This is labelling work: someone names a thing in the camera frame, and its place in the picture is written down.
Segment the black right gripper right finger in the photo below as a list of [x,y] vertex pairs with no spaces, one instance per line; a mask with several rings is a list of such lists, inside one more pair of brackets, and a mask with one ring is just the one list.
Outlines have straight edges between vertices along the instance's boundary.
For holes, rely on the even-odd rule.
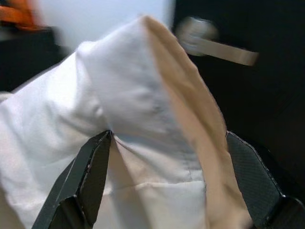
[[226,133],[238,187],[255,229],[305,229],[305,191],[265,147]]

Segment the white floral print pillow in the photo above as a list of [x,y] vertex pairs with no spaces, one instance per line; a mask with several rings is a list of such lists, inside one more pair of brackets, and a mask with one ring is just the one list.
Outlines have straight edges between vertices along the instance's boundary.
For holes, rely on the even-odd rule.
[[173,34],[143,16],[0,100],[0,229],[30,229],[59,174],[110,130],[94,229],[249,229],[223,115]]

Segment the dark door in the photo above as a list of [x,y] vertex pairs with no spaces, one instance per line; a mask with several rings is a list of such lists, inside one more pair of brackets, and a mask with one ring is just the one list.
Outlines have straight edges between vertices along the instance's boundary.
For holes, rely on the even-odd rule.
[[305,201],[305,0],[176,0],[173,31],[190,17],[211,22],[218,42],[258,53],[252,66],[191,60],[228,129],[267,148]]

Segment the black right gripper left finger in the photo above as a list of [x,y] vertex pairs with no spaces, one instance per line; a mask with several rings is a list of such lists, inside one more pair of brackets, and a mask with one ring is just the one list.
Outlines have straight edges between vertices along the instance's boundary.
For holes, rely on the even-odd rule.
[[111,131],[90,138],[56,179],[32,229],[93,229],[107,175]]

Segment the orange object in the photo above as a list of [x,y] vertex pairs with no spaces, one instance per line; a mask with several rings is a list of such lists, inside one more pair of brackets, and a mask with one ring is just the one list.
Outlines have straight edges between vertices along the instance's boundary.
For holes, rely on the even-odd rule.
[[0,23],[13,24],[19,30],[35,31],[32,8],[27,0],[11,0],[9,6],[0,5]]

